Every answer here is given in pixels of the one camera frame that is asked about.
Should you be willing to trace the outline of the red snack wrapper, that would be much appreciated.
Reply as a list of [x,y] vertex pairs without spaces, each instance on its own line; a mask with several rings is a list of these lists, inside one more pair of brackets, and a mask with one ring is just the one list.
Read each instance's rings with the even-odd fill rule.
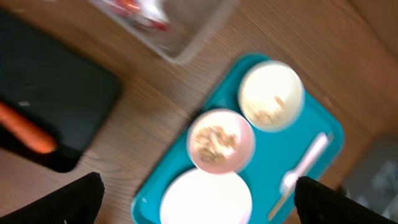
[[160,30],[167,31],[169,29],[169,23],[163,24],[152,24],[151,26],[145,26],[137,21],[136,17],[139,13],[138,0],[102,0],[102,3],[110,10],[119,16],[127,19],[132,19],[133,22],[144,29],[149,30]]

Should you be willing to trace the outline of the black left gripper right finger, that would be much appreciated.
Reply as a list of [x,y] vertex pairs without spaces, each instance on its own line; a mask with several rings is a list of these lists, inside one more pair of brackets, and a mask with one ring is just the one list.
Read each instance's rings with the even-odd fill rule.
[[302,224],[396,224],[307,176],[296,181],[294,205]]

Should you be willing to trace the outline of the pink bowl with cereal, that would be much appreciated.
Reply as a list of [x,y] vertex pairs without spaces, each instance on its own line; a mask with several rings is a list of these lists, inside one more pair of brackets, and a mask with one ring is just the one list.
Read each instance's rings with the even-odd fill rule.
[[232,110],[209,110],[188,129],[189,158],[197,168],[212,174],[243,170],[250,163],[255,146],[253,128]]

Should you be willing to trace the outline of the teal serving tray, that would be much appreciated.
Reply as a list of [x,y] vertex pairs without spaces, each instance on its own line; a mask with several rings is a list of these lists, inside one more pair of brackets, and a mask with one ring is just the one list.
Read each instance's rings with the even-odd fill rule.
[[[263,54],[246,54],[237,59],[199,112],[204,113],[215,108],[239,112],[237,95],[244,74],[267,59]],[[249,224],[268,223],[268,214],[280,197],[282,176],[299,163],[318,133],[331,134],[332,140],[308,172],[313,179],[319,179],[340,153],[345,135],[338,120],[309,93],[305,95],[302,113],[294,124],[276,133],[254,130],[254,157],[239,173],[253,197]],[[132,200],[130,213],[135,223],[160,223],[160,203],[167,187],[180,174],[194,167],[187,153],[187,134],[184,131],[170,146]]]

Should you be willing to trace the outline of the white bowl with crumbs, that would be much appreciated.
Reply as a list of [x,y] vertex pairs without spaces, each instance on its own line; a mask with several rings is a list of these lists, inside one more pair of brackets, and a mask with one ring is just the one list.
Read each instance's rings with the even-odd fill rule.
[[286,63],[266,60],[243,76],[238,105],[243,116],[257,129],[278,132],[300,116],[305,89],[296,72]]

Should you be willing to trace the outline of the white round plate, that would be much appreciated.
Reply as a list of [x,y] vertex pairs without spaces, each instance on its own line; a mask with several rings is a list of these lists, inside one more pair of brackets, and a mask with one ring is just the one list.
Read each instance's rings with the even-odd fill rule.
[[178,176],[165,191],[160,222],[246,224],[251,212],[251,192],[237,173],[210,174],[191,169]]

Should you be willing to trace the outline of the wooden chopstick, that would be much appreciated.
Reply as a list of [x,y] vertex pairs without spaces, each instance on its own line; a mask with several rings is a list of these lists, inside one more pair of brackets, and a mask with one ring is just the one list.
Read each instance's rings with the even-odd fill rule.
[[[330,132],[327,135],[329,137],[329,144],[330,144],[334,138],[334,134],[332,132]],[[268,214],[269,221],[273,220],[273,218],[277,215],[278,211],[283,207],[284,203],[289,199],[290,195],[294,192],[294,190],[295,190],[295,187],[293,190],[291,190],[287,194],[285,194],[285,195],[281,194],[280,199],[277,201],[277,203],[274,205],[274,207]]]

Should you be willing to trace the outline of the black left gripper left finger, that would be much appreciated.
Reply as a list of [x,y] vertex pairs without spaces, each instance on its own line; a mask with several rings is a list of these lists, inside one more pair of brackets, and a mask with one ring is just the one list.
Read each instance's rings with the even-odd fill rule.
[[14,212],[1,224],[94,223],[101,208],[104,183],[91,172]]

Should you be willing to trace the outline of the orange carrot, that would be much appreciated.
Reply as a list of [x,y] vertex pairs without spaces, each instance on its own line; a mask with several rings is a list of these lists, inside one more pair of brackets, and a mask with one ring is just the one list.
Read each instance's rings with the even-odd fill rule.
[[57,148],[57,143],[51,135],[4,102],[1,102],[1,125],[31,151],[49,154]]

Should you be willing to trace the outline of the grey dishwasher rack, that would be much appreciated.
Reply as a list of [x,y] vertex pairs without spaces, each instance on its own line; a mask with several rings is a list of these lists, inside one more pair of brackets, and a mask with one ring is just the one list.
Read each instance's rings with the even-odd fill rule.
[[397,221],[397,135],[385,134],[371,144],[338,187],[356,203]]

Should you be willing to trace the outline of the clear plastic bin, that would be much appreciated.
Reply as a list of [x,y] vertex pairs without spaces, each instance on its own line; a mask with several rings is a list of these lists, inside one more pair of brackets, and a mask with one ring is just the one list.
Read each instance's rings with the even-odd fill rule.
[[183,63],[194,57],[239,4],[237,0],[164,1],[164,11],[170,23],[167,31],[160,31],[137,26],[132,19],[110,11],[102,1],[90,3],[148,48],[172,63]]

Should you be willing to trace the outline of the white tissue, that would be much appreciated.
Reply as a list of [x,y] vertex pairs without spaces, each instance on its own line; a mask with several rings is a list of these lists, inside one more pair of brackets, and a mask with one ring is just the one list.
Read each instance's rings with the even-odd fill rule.
[[138,0],[139,13],[136,17],[137,21],[145,26],[152,24],[169,23],[169,18],[164,12],[162,0]]

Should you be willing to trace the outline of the black tray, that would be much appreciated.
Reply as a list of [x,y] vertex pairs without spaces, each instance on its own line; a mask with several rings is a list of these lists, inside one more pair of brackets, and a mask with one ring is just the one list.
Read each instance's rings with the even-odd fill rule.
[[80,160],[120,92],[118,79],[67,45],[1,11],[1,99],[53,136],[35,153],[1,128],[1,147],[56,172]]

